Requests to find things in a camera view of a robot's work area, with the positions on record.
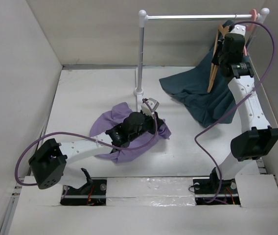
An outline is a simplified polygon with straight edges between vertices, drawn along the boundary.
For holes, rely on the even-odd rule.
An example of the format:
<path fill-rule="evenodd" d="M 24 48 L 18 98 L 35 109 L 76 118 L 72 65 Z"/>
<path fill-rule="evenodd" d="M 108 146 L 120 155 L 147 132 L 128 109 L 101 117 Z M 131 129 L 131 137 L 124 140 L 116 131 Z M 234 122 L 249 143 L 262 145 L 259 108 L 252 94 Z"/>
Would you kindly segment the wooden clothes hanger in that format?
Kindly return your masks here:
<path fill-rule="evenodd" d="M 217 33 L 216 33 L 216 37 L 215 37 L 215 42 L 214 42 L 214 48 L 213 48 L 213 58 L 214 55 L 216 53 L 217 50 L 217 44 L 218 44 L 218 38 L 219 38 L 219 33 L 221 33 L 221 35 L 224 37 L 225 34 L 227 34 L 229 32 L 229 26 L 223 27 L 221 24 L 218 25 L 217 28 Z M 207 92 L 210 93 L 215 81 L 215 77 L 217 74 L 217 70 L 218 70 L 218 66 L 215 65 L 214 63 L 211 63 L 211 69 L 210 69 L 210 76 L 209 76 L 209 85 L 208 85 L 208 89 Z"/>

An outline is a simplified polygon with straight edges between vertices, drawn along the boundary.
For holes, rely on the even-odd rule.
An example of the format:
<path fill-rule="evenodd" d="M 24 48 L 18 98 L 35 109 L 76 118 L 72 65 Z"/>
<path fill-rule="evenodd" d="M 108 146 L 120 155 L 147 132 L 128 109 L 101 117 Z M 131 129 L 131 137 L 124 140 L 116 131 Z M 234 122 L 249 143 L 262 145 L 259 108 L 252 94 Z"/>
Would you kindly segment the purple t shirt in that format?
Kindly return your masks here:
<path fill-rule="evenodd" d="M 129 108 L 128 104 L 126 102 L 122 102 L 120 104 L 117 104 L 113 106 L 113 108 L 110 111 L 104 112 L 92 125 L 90 129 L 90 136 L 94 137 L 102 132 L 105 132 L 117 124 L 120 124 L 124 121 L 125 118 L 127 118 L 133 111 Z M 109 154 L 99 154 L 96 155 L 97 158 L 105 159 L 105 160 L 111 160 L 115 164 L 119 163 L 126 163 L 131 162 L 134 159 L 138 158 L 140 155 L 148 151 L 150 148 L 152 148 L 154 145 L 156 145 L 160 140 L 162 139 L 168 139 L 171 135 L 171 132 L 168 128 L 168 126 L 164 123 L 161 126 L 158 127 L 158 135 L 153 139 L 153 141 L 148 144 L 146 147 L 138 149 L 138 150 L 121 150 L 114 153 Z M 139 147 L 145 143 L 147 143 L 149 140 L 151 140 L 153 137 L 150 133 L 145 133 L 142 136 L 135 139 L 133 142 L 130 143 L 130 148 Z"/>

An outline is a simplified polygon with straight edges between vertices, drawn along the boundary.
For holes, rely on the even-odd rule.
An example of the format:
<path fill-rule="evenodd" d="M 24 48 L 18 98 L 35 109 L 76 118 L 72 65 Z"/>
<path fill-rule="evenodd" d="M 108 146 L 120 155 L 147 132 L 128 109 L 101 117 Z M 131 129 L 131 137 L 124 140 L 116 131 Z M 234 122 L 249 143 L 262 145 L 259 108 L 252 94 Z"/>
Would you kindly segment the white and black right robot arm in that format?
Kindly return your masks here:
<path fill-rule="evenodd" d="M 278 129 L 270 126 L 254 91 L 254 71 L 244 61 L 244 45 L 243 35 L 228 33 L 218 50 L 221 74 L 240 115 L 241 134 L 232 139 L 230 154 L 210 174 L 208 186 L 213 192 L 223 190 L 248 163 L 267 155 L 278 140 Z"/>

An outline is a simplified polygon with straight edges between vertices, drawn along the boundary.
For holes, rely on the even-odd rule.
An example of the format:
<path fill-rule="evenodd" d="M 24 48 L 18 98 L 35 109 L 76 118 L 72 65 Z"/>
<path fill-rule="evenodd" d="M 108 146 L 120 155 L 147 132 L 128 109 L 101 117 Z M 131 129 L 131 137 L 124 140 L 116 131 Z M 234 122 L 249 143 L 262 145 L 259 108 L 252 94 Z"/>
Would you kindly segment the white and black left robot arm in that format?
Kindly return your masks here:
<path fill-rule="evenodd" d="M 39 189 L 61 184 L 87 194 L 93 186 L 91 176 L 85 168 L 72 171 L 70 164 L 101 154 L 141 150 L 156 138 L 162 126 L 164 121 L 156 112 L 132 112 L 122 123 L 91 138 L 63 143 L 54 138 L 46 140 L 28 163 Z"/>

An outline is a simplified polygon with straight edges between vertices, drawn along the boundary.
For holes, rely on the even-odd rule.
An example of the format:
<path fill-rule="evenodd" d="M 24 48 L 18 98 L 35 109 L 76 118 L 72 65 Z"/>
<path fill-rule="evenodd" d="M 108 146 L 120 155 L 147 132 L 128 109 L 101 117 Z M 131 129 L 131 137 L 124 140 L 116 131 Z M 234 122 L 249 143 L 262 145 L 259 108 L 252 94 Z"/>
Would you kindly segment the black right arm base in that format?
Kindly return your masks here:
<path fill-rule="evenodd" d="M 240 205 L 235 179 L 220 180 L 214 168 L 207 177 L 195 177 L 189 191 L 194 193 L 196 205 Z"/>

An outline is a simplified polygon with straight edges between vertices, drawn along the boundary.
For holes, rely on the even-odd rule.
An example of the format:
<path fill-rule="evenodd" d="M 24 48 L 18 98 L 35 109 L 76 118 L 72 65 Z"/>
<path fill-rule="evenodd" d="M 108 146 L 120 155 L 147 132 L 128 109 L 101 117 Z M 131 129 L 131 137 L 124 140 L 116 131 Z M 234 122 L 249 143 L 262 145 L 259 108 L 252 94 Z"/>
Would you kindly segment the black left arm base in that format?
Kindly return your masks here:
<path fill-rule="evenodd" d="M 65 185 L 60 204 L 63 206 L 105 206 L 107 178 L 92 179 L 85 168 L 81 170 L 85 184 L 79 189 Z"/>

